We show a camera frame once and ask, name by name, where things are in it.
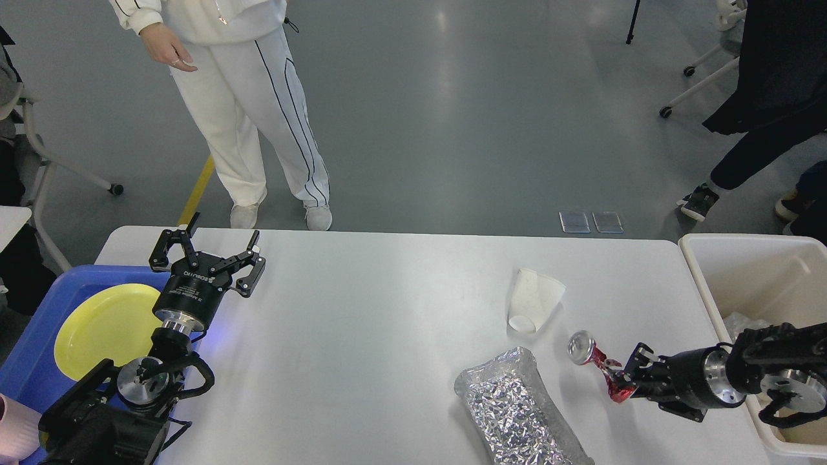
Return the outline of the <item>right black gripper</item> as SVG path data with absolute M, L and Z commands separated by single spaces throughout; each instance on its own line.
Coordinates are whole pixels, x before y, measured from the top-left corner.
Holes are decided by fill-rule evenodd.
M 741 406 L 746 395 L 733 387 L 726 373 L 729 351 L 721 346 L 656 355 L 639 342 L 620 375 L 621 388 L 656 388 L 653 395 L 635 393 L 658 408 L 686 420 L 702 422 L 709 409 Z

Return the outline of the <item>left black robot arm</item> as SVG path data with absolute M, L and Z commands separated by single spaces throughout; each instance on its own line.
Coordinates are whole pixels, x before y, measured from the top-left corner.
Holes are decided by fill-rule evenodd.
M 153 464 L 190 428 L 179 421 L 169 433 L 174 407 L 215 385 L 195 342 L 207 334 L 224 295 L 250 297 L 266 267 L 259 231 L 230 257 L 197 251 L 197 219 L 163 230 L 149 257 L 153 272 L 171 274 L 151 309 L 160 323 L 151 347 L 122 365 L 104 357 L 45 410 L 39 421 L 45 464 Z

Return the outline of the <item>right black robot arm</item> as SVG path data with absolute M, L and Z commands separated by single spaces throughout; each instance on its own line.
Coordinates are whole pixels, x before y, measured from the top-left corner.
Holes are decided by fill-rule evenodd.
M 626 398 L 701 422 L 711 409 L 735 409 L 750 395 L 768 405 L 759 420 L 777 429 L 825 417 L 825 324 L 743 330 L 734 342 L 655 355 L 640 342 L 612 380 Z

